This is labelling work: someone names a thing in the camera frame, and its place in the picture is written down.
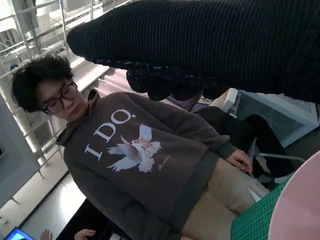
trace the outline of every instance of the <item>white shelf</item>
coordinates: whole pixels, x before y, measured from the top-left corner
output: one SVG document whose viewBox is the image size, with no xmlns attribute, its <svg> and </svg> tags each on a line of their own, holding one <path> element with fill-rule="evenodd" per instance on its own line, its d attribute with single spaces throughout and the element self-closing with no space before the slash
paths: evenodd
<svg viewBox="0 0 320 240">
<path fill-rule="evenodd" d="M 82 92 L 109 69 L 109 66 L 98 65 L 85 60 L 73 67 L 73 80 L 79 91 Z"/>
<path fill-rule="evenodd" d="M 296 100 L 283 94 L 275 95 L 246 91 L 241 91 L 241 93 L 297 123 L 296 126 L 292 127 L 291 133 L 289 135 L 286 133 L 287 135 L 280 140 L 284 148 L 319 127 L 317 109 L 314 103 Z M 264 117 L 271 119 L 271 116 L 265 115 Z"/>
</svg>

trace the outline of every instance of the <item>graphic print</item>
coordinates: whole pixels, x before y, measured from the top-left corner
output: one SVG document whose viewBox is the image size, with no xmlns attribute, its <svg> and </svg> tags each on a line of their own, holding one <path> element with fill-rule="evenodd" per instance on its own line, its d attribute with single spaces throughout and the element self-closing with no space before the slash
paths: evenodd
<svg viewBox="0 0 320 240">
<path fill-rule="evenodd" d="M 119 172 L 138 165 L 140 172 L 151 172 L 152 166 L 155 163 L 152 156 L 161 149 L 160 142 L 151 142 L 151 139 L 151 128 L 143 124 L 140 125 L 139 138 L 137 140 L 132 140 L 129 143 L 121 136 L 123 143 L 109 147 L 108 153 L 112 155 L 125 155 L 125 157 L 107 168 L 112 168 L 113 171 Z"/>
</svg>

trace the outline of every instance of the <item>hoodie cuff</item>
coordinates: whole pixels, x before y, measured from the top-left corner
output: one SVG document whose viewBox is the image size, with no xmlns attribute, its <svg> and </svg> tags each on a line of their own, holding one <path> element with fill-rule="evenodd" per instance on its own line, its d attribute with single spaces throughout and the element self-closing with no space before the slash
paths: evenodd
<svg viewBox="0 0 320 240">
<path fill-rule="evenodd" d="M 228 159 L 234 151 L 237 150 L 235 146 L 233 146 L 230 142 L 227 142 L 223 145 L 222 148 L 218 150 L 218 154 L 224 159 Z"/>
</svg>

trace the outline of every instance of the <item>glasses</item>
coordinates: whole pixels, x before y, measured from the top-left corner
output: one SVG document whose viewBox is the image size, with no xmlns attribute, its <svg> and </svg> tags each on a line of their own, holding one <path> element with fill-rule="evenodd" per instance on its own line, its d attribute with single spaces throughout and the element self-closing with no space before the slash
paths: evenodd
<svg viewBox="0 0 320 240">
<path fill-rule="evenodd" d="M 65 105 L 62 99 L 72 100 L 78 94 L 78 90 L 73 82 L 69 83 L 58 98 L 54 98 L 42 111 L 48 114 L 57 114 L 64 109 Z"/>
</svg>

